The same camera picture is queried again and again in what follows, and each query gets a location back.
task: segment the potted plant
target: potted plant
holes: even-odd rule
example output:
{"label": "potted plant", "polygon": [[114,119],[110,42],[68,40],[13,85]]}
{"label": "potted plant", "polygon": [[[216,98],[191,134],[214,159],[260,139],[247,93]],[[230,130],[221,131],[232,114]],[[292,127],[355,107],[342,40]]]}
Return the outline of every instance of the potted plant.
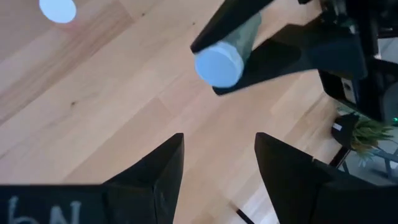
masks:
{"label": "potted plant", "polygon": [[393,136],[389,134],[391,126],[369,119],[345,106],[340,106],[338,111],[340,114],[351,113],[335,119],[332,136],[345,148],[357,153],[361,166],[365,166],[375,152],[383,151],[379,147],[379,141],[393,141]]}

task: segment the black metal leg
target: black metal leg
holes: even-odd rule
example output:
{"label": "black metal leg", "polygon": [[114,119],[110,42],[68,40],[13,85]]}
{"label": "black metal leg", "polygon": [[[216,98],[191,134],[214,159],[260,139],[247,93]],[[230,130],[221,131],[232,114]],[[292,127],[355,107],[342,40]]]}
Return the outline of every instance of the black metal leg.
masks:
{"label": "black metal leg", "polygon": [[342,163],[342,166],[343,166],[343,170],[344,170],[347,174],[349,174],[349,170],[348,170],[348,166],[347,166],[346,161],[344,161],[344,162]]}
{"label": "black metal leg", "polygon": [[254,224],[254,222],[244,213],[242,212],[242,210],[238,209],[238,211],[236,211],[236,213],[239,215],[239,217],[241,217],[243,219],[244,222],[246,222],[247,224]]}
{"label": "black metal leg", "polygon": [[392,177],[392,171],[391,171],[390,160],[384,159],[384,163],[386,164],[386,171],[387,171],[388,179],[391,179],[391,177]]}
{"label": "black metal leg", "polygon": [[341,147],[341,149],[337,152],[337,154],[335,155],[335,157],[333,158],[333,160],[329,163],[329,166],[332,167],[339,167],[344,160],[346,159],[346,156],[349,153],[349,149],[345,148],[345,147]]}

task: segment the white cylinder cap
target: white cylinder cap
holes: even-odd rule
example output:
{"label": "white cylinder cap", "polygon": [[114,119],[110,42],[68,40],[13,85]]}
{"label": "white cylinder cap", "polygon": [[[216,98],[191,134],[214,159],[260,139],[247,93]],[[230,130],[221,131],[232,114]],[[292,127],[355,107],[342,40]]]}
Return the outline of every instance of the white cylinder cap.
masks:
{"label": "white cylinder cap", "polygon": [[220,88],[234,86],[242,76],[244,62],[233,45],[220,41],[195,55],[195,70],[207,83]]}
{"label": "white cylinder cap", "polygon": [[40,9],[51,21],[71,22],[76,16],[76,5],[72,0],[40,0]]}

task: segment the wooden floor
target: wooden floor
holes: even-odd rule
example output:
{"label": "wooden floor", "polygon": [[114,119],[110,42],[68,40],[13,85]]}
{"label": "wooden floor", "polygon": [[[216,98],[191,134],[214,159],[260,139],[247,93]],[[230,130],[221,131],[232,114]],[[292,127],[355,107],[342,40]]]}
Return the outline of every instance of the wooden floor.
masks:
{"label": "wooden floor", "polygon": [[[189,46],[222,0],[75,0],[55,25],[37,1],[0,3],[0,183],[101,183],[177,132],[185,172],[175,223],[276,223],[253,143],[271,134],[329,161],[334,102],[317,72],[216,96]],[[277,0],[257,43],[317,7]]]}

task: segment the green plant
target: green plant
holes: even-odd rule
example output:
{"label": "green plant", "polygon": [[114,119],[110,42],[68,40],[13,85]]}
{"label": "green plant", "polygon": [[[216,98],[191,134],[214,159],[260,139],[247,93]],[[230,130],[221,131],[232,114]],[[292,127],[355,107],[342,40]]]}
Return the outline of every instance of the green plant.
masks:
{"label": "green plant", "polygon": [[374,150],[382,150],[379,141],[391,141],[388,134],[392,127],[383,125],[377,121],[361,116],[355,124],[351,137],[351,148],[365,161],[369,160]]}

